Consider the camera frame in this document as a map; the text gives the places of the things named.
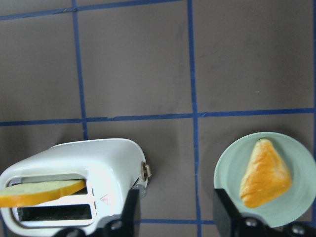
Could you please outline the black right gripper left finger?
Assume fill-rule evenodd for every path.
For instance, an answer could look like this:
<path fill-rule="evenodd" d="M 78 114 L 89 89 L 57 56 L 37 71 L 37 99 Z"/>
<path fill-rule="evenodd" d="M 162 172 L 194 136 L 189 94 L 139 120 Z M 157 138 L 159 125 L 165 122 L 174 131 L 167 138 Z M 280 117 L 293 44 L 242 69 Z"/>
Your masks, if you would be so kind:
<path fill-rule="evenodd" d="M 140 225 L 140 191 L 128 191 L 122 213 L 105 217 L 97 225 L 94 237 L 137 237 Z"/>

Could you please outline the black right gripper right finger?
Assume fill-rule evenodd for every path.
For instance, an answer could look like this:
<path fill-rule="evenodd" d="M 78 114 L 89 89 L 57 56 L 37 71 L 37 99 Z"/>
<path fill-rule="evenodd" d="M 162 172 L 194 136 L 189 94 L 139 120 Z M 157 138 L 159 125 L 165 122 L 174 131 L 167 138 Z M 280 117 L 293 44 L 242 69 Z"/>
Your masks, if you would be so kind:
<path fill-rule="evenodd" d="M 267 227 L 253 214 L 240 213 L 225 189 L 214 189 L 213 218 L 222 237 L 265 237 Z"/>

